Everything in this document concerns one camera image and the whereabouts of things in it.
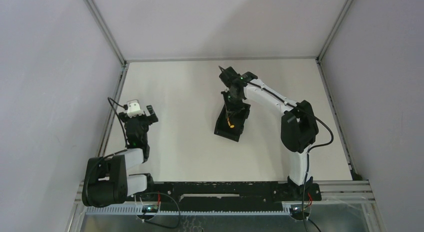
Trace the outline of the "yellow black screwdriver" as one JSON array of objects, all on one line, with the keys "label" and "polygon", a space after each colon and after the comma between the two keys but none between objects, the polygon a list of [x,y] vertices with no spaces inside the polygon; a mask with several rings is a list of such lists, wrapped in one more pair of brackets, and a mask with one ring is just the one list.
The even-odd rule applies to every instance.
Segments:
[{"label": "yellow black screwdriver", "polygon": [[227,124],[229,126],[229,128],[234,128],[235,126],[231,123],[229,117],[226,119],[227,120]]}]

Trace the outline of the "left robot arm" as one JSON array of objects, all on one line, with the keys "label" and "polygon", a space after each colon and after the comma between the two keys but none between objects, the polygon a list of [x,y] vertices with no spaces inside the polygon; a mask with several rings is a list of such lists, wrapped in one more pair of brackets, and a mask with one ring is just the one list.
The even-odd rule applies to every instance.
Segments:
[{"label": "left robot arm", "polygon": [[129,169],[147,162],[150,156],[147,133],[159,119],[151,105],[146,108],[144,112],[137,101],[131,101],[119,113],[126,136],[124,150],[88,160],[81,194],[85,206],[121,204],[136,193],[144,200],[155,197],[156,186],[149,173],[128,173]]}]

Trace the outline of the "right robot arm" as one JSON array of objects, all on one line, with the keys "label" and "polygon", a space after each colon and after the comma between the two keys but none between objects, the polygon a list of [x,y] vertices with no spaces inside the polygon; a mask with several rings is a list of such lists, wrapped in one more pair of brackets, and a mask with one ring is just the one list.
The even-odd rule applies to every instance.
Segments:
[{"label": "right robot arm", "polygon": [[224,104],[214,134],[239,141],[250,114],[247,100],[273,111],[280,119],[280,140],[289,150],[290,162],[287,182],[275,193],[287,200],[312,202],[317,185],[310,174],[310,151],[332,144],[333,131],[316,117],[308,101],[297,102],[279,94],[252,72],[239,74],[233,67],[219,69],[219,78],[226,89],[221,92]]}]

